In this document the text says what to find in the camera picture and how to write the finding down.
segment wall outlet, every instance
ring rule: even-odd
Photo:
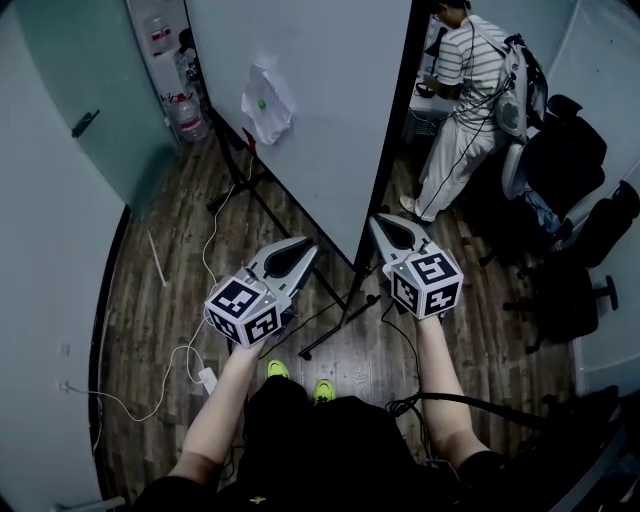
[[[57,380],[56,381],[56,389],[60,393],[68,393],[69,392],[69,381],[68,380]]]
[[[71,355],[71,345],[69,343],[58,343],[58,355],[69,357]]]

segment forearm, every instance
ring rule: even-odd
[[[425,78],[425,83],[427,87],[431,89],[436,95],[444,98],[445,100],[450,100],[456,97],[456,88],[441,84],[436,77],[428,76]]]
[[[464,395],[438,317],[418,323],[418,354],[424,393]],[[436,451],[454,467],[459,467],[473,453],[487,449],[473,433],[469,406],[445,400],[423,400],[422,408]]]
[[[172,475],[204,483],[203,480],[222,466],[231,448],[262,345],[248,350],[236,347],[231,354],[212,395],[189,428],[182,456]]]

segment black strap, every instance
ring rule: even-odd
[[[522,411],[516,411],[504,405],[496,405],[477,398],[469,398],[460,395],[449,395],[446,393],[417,393],[412,398],[422,400],[447,400],[449,402],[459,402],[467,404],[477,409],[483,409],[492,414],[496,414],[507,421],[522,425],[533,430],[542,430],[545,426],[547,419],[542,416],[536,416],[535,414],[529,414]]]

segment backpack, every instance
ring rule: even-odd
[[[500,44],[481,26],[473,27],[504,57],[495,105],[498,125],[526,144],[527,129],[529,126],[541,129],[547,112],[549,88],[542,68],[520,34]]]

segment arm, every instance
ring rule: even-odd
[[[235,348],[213,394],[189,428],[182,455],[169,476],[215,485],[231,448],[263,345]]]
[[[459,96],[459,87],[464,80],[462,54],[459,48],[445,35],[440,43],[440,55],[438,60],[438,78],[429,76],[425,78],[427,87],[438,96],[446,100]]]
[[[427,87],[434,91],[438,96],[445,100],[453,100],[460,95],[458,87],[455,85],[445,85],[438,81],[436,77],[428,76],[425,78]]]
[[[464,395],[438,317],[422,320],[417,328],[422,391]],[[468,405],[423,400],[422,409],[436,452],[454,469],[459,469],[472,455],[489,450],[473,433]]]

